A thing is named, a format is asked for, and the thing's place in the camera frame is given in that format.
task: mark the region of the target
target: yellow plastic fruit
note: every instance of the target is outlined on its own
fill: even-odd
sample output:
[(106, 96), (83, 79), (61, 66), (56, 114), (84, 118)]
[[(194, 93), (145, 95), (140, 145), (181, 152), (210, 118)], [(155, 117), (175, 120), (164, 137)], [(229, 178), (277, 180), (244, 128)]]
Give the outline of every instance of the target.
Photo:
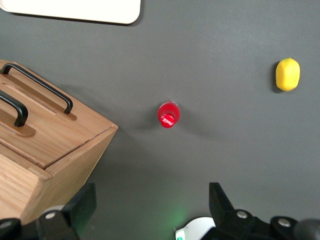
[(281, 60), (275, 70), (276, 86), (288, 92), (298, 86), (300, 79), (299, 63), (292, 58)]

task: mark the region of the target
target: black handle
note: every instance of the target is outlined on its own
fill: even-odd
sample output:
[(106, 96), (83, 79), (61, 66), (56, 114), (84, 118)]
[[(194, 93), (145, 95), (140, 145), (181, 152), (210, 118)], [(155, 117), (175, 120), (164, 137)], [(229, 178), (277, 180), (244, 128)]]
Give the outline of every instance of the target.
[(16, 118), (14, 125), (16, 127), (22, 127), (25, 125), (27, 118), (28, 118), (28, 109), (25, 105), (19, 102), (17, 99), (13, 98), (12, 96), (6, 94), (4, 91), (0, 90), (0, 99), (10, 106), (14, 107), (18, 113), (18, 117)]
[(16, 65), (13, 63), (7, 63), (3, 66), (2, 70), (1, 70), (1, 74), (8, 74), (11, 68), (18, 70), (20, 73), (24, 74), (25, 76), (27, 76), (31, 80), (35, 81), (37, 84), (40, 84), (45, 89), (49, 90), (53, 94), (62, 98), (66, 102), (66, 109), (64, 110), (64, 113), (69, 114), (71, 112), (71, 109), (74, 104), (69, 97), (64, 95), (62, 92), (59, 92), (58, 90), (54, 89), (52, 86), (48, 85), (47, 83), (45, 83), (44, 81), (42, 81), (41, 79), (39, 79), (38, 77), (33, 75), (31, 72), (26, 71), (25, 69), (23, 69), (19, 65)]

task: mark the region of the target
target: white object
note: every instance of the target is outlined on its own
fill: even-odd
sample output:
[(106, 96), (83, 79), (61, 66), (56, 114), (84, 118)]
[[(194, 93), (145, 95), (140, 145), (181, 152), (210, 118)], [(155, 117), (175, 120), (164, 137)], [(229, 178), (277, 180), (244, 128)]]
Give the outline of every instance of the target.
[(4, 11), (47, 17), (131, 24), (141, 0), (0, 0)]
[(175, 240), (201, 240), (211, 229), (216, 227), (212, 217), (198, 217), (190, 221), (184, 228), (175, 231)]

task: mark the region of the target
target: red object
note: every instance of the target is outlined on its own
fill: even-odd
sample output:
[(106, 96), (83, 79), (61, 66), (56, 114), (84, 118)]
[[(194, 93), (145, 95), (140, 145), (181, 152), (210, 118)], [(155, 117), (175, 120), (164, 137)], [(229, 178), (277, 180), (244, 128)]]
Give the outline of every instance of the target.
[(179, 121), (180, 109), (174, 101), (166, 101), (159, 107), (157, 116), (162, 127), (169, 129)]

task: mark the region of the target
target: gray surface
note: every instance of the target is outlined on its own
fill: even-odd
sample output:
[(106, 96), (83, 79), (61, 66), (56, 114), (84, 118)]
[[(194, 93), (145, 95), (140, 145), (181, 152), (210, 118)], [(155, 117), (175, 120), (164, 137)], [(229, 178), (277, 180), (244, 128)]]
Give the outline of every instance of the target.
[[(0, 11), (0, 58), (119, 125), (90, 181), (84, 240), (171, 240), (209, 215), (209, 182), (264, 221), (319, 218), (320, 1), (143, 1), (130, 26)], [(276, 63), (300, 63), (297, 89)], [(172, 129), (162, 101), (181, 107)]]

